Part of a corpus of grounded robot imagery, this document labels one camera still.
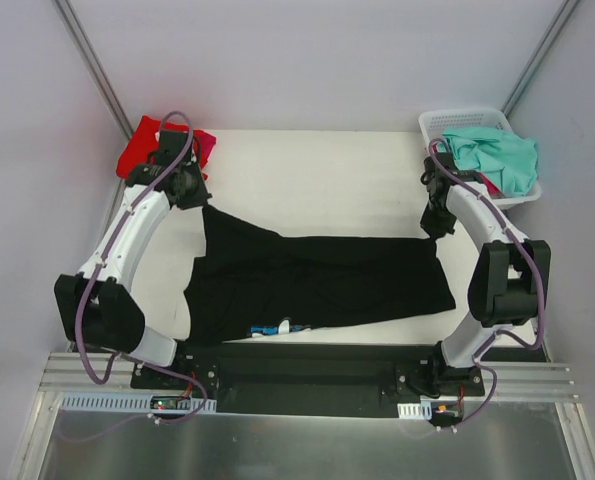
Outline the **black daisy t-shirt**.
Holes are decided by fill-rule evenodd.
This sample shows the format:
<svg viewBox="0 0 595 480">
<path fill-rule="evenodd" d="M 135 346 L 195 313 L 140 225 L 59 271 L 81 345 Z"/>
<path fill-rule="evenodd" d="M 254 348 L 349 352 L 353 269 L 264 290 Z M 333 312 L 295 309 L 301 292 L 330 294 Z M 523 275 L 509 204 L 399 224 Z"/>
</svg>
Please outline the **black daisy t-shirt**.
<svg viewBox="0 0 595 480">
<path fill-rule="evenodd" d="M 434 240 L 285 237 L 207 205 L 206 252 L 184 291 L 188 342 L 212 346 L 256 327 L 340 328 L 451 311 Z"/>
</svg>

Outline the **pink t-shirt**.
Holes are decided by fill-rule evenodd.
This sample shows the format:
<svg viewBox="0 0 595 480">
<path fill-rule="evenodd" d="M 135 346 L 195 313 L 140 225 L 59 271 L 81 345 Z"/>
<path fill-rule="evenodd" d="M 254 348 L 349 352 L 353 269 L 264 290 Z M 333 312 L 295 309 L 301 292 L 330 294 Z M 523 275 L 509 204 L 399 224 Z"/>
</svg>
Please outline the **pink t-shirt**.
<svg viewBox="0 0 595 480">
<path fill-rule="evenodd" d="M 193 153 L 201 169 L 208 164 L 212 150 L 216 146 L 217 139 L 210 133 L 203 130 L 195 130 L 193 135 Z"/>
</svg>

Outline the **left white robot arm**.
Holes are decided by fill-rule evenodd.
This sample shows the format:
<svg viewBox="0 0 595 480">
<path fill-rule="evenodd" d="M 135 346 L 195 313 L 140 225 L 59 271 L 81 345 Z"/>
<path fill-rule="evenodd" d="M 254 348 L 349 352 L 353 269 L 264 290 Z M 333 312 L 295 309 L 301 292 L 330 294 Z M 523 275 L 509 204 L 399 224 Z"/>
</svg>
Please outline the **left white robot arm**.
<svg viewBox="0 0 595 480">
<path fill-rule="evenodd" d="M 181 387 L 187 363 L 175 356 L 178 340 L 147 325 L 132 297 L 137 267 L 159 224 L 173 209 L 207 204 L 197 135 L 163 130 L 146 160 L 125 180 L 120 206 L 91 257 L 75 274 L 60 275 L 54 294 L 67 339 L 82 351 L 104 348 L 154 364 L 165 388 Z"/>
</svg>

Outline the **red t-shirt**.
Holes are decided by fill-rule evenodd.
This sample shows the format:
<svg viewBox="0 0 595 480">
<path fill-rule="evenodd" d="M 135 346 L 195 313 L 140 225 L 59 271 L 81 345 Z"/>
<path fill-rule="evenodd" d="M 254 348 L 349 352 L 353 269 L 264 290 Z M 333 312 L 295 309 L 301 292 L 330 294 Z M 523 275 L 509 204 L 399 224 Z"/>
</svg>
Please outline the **red t-shirt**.
<svg viewBox="0 0 595 480">
<path fill-rule="evenodd" d="M 156 134 L 161 121 L 144 115 L 126 148 L 119 156 L 116 175 L 126 180 L 130 171 L 137 165 L 148 163 L 148 155 L 158 147 Z"/>
</svg>

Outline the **white plastic basket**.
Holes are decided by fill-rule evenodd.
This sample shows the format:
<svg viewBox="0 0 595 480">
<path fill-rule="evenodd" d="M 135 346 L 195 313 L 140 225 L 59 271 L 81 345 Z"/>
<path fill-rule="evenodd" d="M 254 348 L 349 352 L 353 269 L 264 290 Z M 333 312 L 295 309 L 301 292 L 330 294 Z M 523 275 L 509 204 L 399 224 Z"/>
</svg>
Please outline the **white plastic basket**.
<svg viewBox="0 0 595 480">
<path fill-rule="evenodd" d="M 450 152 L 457 166 L 472 170 L 494 203 L 506 210 L 541 197 L 535 140 L 514 133 L 505 115 L 489 107 L 427 111 L 418 124 L 435 152 Z"/>
</svg>

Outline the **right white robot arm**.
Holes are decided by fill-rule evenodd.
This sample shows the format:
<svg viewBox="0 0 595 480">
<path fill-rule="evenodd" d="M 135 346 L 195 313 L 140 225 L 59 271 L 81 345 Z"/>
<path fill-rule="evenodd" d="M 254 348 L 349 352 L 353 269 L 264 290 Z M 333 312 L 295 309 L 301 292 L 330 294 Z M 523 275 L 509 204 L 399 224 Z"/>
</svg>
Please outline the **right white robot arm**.
<svg viewBox="0 0 595 480">
<path fill-rule="evenodd" d="M 513 226 L 476 173 L 457 169 L 451 154 L 429 155 L 421 182 L 428 192 L 420 221 L 423 231 L 437 240 L 461 224 L 479 252 L 466 316 L 436 344 L 418 380 L 409 383 L 437 398 L 471 381 L 478 361 L 499 337 L 512 337 L 514 327 L 535 320 L 534 341 L 517 342 L 531 350 L 541 346 L 551 249 Z"/>
</svg>

